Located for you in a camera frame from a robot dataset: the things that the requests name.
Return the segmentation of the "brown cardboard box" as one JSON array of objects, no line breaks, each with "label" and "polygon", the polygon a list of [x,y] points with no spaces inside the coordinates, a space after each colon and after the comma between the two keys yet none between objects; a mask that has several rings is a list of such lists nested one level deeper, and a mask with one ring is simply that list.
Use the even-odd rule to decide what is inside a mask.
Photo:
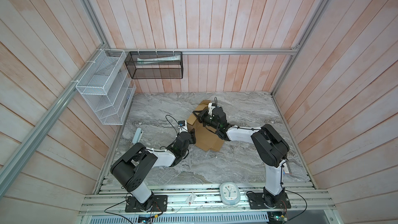
[{"label": "brown cardboard box", "polygon": [[187,119],[188,130],[195,131],[196,146],[204,151],[219,152],[224,144],[216,134],[208,131],[202,123],[199,123],[197,117],[192,113]]}]

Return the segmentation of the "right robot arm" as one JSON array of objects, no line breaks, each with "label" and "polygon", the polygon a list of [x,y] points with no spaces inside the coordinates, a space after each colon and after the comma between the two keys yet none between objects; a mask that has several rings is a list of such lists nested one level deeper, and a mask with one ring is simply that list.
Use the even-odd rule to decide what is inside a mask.
[{"label": "right robot arm", "polygon": [[283,191],[282,165],[287,160],[290,150],[287,142],[270,124],[262,127],[240,127],[228,123],[221,106],[210,103],[203,110],[192,112],[203,127],[210,127],[210,132],[220,139],[229,142],[246,142],[254,144],[259,157],[265,163],[265,193],[276,197]]}]

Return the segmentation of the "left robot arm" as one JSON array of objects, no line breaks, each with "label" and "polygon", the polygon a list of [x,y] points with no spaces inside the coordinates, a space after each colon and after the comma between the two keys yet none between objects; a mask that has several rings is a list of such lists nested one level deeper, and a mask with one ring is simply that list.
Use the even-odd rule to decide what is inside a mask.
[{"label": "left robot arm", "polygon": [[152,200],[152,191],[144,179],[155,167],[174,167],[189,154],[189,146],[196,143],[195,131],[182,128],[176,139],[165,149],[149,149],[136,143],[110,168],[111,174],[122,187],[140,203]]}]

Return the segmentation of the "light blue small device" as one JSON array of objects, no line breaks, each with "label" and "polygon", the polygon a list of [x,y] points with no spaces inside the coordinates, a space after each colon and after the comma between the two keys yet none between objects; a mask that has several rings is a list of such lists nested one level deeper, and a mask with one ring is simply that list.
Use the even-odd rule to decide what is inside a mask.
[{"label": "light blue small device", "polygon": [[136,132],[134,134],[134,137],[132,139],[132,144],[135,145],[135,144],[139,143],[141,138],[142,138],[142,135],[143,135],[142,129],[141,128],[137,128],[137,130],[136,130]]}]

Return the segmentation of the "white paper tag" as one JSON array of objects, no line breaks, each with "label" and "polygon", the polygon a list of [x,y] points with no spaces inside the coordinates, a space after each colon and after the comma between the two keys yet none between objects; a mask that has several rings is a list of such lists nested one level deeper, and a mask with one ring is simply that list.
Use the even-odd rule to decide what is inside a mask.
[{"label": "white paper tag", "polygon": [[197,195],[195,193],[190,193],[189,196],[186,198],[186,203],[188,205],[191,205],[197,198]]}]

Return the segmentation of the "white round clock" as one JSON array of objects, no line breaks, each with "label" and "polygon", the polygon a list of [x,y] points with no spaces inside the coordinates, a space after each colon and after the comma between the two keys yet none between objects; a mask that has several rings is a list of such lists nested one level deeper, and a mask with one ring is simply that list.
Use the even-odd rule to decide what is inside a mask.
[{"label": "white round clock", "polygon": [[219,187],[221,201],[225,205],[236,205],[240,202],[240,190],[233,182],[222,183]]}]

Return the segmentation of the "paper in black basket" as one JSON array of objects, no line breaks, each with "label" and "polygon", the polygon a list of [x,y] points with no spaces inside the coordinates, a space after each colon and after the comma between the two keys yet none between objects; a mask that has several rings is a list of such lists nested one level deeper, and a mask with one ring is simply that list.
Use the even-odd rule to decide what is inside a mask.
[{"label": "paper in black basket", "polygon": [[181,61],[181,55],[167,56],[167,57],[150,57],[150,58],[137,58],[138,65],[151,65],[151,64],[166,64],[173,65]]}]

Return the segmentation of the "colourful marker pack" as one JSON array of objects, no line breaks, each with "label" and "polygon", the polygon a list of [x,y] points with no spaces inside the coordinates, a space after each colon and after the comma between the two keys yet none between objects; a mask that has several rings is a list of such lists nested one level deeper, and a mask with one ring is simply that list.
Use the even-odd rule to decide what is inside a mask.
[{"label": "colourful marker pack", "polygon": [[285,162],[283,163],[283,172],[284,172],[284,174],[286,174],[286,175],[292,174],[291,168],[290,168],[290,166],[289,166],[289,162],[288,162],[288,161],[285,161]]}]

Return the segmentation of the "aluminium rail front frame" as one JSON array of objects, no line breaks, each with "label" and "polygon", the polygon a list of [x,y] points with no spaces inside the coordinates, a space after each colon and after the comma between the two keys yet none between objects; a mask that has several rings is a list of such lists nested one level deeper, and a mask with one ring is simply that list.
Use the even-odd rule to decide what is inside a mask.
[{"label": "aluminium rail front frame", "polygon": [[[126,213],[126,192],[119,186],[103,184],[99,194],[87,195],[78,212],[82,224],[140,223],[154,214],[153,223],[265,223],[276,212],[286,212],[290,223],[307,219],[316,223],[341,224],[343,221],[326,190],[316,189],[311,182],[284,183],[290,209],[251,209],[246,192],[262,192],[261,183],[238,184],[240,202],[225,205],[220,197],[219,184],[150,186],[154,195],[167,195],[165,212]],[[197,195],[188,205],[190,193]]]}]

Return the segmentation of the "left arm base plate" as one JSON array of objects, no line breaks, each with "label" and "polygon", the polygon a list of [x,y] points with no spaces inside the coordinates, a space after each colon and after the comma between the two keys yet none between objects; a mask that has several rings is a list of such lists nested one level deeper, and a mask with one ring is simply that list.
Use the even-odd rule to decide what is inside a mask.
[{"label": "left arm base plate", "polygon": [[130,196],[126,200],[125,212],[165,212],[167,210],[167,200],[167,195],[152,195],[144,203],[140,203],[134,196]]}]

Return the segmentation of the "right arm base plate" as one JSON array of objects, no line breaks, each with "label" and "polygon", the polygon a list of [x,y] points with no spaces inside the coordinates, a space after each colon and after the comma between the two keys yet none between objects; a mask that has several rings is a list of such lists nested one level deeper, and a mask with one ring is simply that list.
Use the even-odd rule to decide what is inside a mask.
[{"label": "right arm base plate", "polygon": [[246,196],[251,209],[291,208],[290,200],[284,191],[276,196],[267,192],[263,193],[248,191],[246,192]]}]

